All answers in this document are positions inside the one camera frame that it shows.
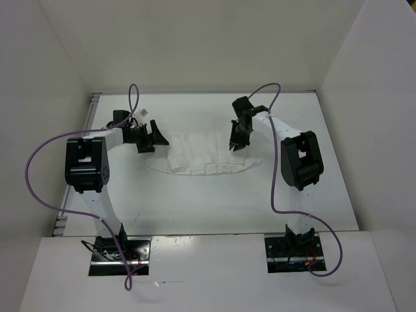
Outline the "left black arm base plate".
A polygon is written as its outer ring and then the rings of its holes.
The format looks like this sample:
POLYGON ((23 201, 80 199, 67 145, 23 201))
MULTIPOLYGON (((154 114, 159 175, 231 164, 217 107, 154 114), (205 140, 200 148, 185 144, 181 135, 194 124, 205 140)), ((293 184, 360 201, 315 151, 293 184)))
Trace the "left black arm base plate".
POLYGON ((126 276, 125 263, 133 276, 147 276, 150 270, 150 237, 128 237, 122 242, 124 259, 114 241, 96 238, 94 243, 82 240, 83 246, 92 254, 89 276, 126 276))

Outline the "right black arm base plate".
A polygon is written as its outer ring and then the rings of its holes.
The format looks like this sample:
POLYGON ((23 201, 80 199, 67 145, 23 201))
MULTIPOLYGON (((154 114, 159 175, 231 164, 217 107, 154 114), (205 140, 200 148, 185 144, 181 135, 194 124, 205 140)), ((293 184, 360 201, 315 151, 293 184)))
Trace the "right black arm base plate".
POLYGON ((269 274, 307 272, 312 265, 312 271, 326 271, 324 253, 320 237, 315 235, 313 240, 297 249, 291 248, 284 234, 264 237, 267 270, 269 274))

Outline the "white pleated skirt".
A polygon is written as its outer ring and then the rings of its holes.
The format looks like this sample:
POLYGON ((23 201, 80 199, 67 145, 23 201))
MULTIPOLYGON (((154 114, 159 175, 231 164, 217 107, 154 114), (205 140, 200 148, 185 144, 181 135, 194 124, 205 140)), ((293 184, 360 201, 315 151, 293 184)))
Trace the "white pleated skirt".
POLYGON ((242 149, 229 150, 225 134, 191 133, 168 135, 168 146, 157 146, 146 166, 177 176, 217 176, 243 172, 261 163, 261 158, 242 149))

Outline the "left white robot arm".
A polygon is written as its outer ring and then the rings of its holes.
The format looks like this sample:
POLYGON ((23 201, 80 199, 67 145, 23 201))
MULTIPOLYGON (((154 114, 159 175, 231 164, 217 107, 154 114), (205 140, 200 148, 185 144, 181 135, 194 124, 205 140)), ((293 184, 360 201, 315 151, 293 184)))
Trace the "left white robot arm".
POLYGON ((107 184, 110 179, 108 152, 122 144, 134 144, 139 153, 153 153, 155 146, 169 142, 159 131, 155 120, 146 125, 131 127, 114 125, 82 138, 70 138, 66 143, 65 180, 78 192, 96 227, 96 246, 120 260, 129 253, 129 243, 124 226, 114 211, 107 184))

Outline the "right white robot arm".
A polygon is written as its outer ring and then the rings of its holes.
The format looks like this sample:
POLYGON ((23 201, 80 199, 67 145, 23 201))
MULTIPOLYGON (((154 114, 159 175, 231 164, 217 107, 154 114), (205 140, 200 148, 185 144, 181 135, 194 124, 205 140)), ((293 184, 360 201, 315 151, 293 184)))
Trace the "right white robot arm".
POLYGON ((279 215, 293 216, 285 225, 285 248, 291 255, 300 255, 315 236, 308 218, 311 217, 312 193, 324 171, 316 134, 312 131, 301 132, 269 114, 248 110, 238 114, 231 123, 231 151, 249 146, 250 135, 254 131, 271 139, 274 167, 270 206, 279 215), (291 208, 287 211, 279 210, 275 204, 279 176, 291 188, 291 208))

